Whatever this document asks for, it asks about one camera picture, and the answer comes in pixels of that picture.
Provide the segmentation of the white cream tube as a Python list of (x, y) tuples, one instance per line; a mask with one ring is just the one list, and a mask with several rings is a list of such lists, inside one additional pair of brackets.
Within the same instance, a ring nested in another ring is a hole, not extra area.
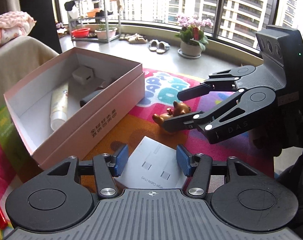
[(50, 127), (53, 131), (59, 129), (67, 121), (68, 89), (68, 82), (65, 82), (52, 93)]

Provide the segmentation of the pink cardboard box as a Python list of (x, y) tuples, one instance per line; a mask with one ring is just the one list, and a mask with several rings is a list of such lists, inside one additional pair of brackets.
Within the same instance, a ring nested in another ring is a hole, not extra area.
[[(85, 66), (94, 78), (86, 85), (72, 72)], [(84, 158), (143, 98), (140, 62), (82, 48), (72, 48), (29, 73), (4, 94), (11, 118), (38, 166), (47, 169), (75, 155)], [(53, 91), (68, 82), (67, 121), (50, 127)], [(83, 107), (80, 100), (103, 91)]]

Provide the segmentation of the red plastic basin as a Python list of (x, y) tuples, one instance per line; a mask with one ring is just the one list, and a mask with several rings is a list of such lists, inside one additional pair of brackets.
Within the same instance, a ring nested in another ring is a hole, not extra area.
[(80, 28), (71, 31), (71, 36), (74, 38), (87, 38), (90, 33), (90, 28)]

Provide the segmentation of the grey charger retail box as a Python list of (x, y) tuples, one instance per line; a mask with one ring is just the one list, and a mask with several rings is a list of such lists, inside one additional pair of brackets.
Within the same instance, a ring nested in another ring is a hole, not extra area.
[(186, 180), (176, 151), (149, 137), (141, 140), (116, 178), (117, 183), (130, 189), (181, 189)]

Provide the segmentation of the beige slippers pair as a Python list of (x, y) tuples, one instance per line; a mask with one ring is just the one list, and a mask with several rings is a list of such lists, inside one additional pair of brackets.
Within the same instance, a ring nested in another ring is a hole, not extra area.
[(121, 34), (120, 41), (127, 41), (129, 44), (146, 44), (148, 40), (139, 34)]

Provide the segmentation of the brown toy animal figurine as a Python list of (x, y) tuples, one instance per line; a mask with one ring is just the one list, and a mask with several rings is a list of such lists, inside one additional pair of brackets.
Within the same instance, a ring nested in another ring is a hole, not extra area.
[(162, 127), (163, 123), (173, 117), (180, 116), (183, 114), (188, 114), (191, 112), (191, 108), (183, 102), (173, 102), (173, 108), (167, 108), (166, 113), (163, 114), (154, 114), (152, 116), (153, 121)]

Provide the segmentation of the potted pink orchid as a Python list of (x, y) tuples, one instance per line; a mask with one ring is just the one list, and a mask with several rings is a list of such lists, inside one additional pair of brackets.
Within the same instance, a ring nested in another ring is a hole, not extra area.
[(204, 33), (205, 27), (213, 27), (208, 18), (200, 20), (198, 16), (179, 16), (178, 25), (181, 30), (175, 36), (181, 40), (179, 54), (187, 59), (198, 59), (208, 45), (208, 37)]

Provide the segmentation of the grey slippers pair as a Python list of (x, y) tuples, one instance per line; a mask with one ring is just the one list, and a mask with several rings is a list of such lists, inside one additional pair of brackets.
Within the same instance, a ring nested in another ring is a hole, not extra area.
[(170, 45), (164, 41), (151, 40), (149, 43), (149, 50), (157, 54), (164, 54), (170, 49)]

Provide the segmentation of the colourful cartoon play mat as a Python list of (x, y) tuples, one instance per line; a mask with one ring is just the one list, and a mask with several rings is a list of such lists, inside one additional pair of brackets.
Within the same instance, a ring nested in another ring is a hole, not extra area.
[[(175, 135), (163, 133), (151, 116), (163, 113), (167, 106), (155, 103), (149, 107), (134, 107), (120, 122), (88, 152), (86, 158), (104, 152), (113, 152), (119, 144), (126, 143), (129, 151), (137, 147), (143, 137), (154, 139), (168, 147), (184, 144), (191, 153), (203, 152), (214, 160), (224, 161), (230, 155), (236, 156), (268, 176), (273, 176), (273, 157), (256, 149), (244, 133), (230, 140), (211, 145), (196, 130)], [(4, 207), (7, 195), (22, 183), (38, 175), (41, 169), (29, 156), (11, 120), (5, 105), (0, 107), (0, 206)]]

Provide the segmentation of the floral pink blanket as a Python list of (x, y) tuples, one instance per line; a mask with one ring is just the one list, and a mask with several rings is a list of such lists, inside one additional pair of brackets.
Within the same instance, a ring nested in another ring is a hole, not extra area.
[(0, 15), (0, 47), (19, 36), (28, 36), (36, 20), (27, 12), (10, 11)]

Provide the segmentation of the metal balcony shelf rack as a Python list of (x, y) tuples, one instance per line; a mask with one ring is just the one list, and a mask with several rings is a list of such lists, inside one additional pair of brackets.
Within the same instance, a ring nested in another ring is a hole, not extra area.
[(68, 30), (90, 28), (87, 38), (72, 41), (109, 43), (121, 35), (121, 6), (118, 0), (70, 0), (65, 3)]

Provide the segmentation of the black cylindrical cup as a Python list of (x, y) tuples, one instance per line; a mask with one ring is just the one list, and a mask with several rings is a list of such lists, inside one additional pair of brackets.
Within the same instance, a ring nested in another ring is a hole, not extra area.
[(86, 105), (89, 101), (91, 101), (95, 96), (100, 94), (102, 91), (103, 91), (103, 89), (95, 90), (94, 92), (92, 92), (92, 93), (88, 94), (87, 96), (83, 97), (80, 100), (80, 107), (83, 107), (84, 105)]

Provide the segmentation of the beige covered sofa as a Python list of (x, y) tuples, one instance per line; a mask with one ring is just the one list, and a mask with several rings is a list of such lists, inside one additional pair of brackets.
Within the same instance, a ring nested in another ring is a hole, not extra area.
[(56, 56), (56, 51), (30, 36), (17, 37), (0, 47), (0, 108), (5, 105), (6, 91)]

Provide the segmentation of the white power adapter plug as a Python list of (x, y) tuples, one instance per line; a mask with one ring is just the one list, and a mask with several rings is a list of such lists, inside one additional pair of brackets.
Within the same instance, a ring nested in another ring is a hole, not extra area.
[(73, 79), (81, 85), (86, 85), (94, 78), (93, 69), (81, 66), (72, 72)]

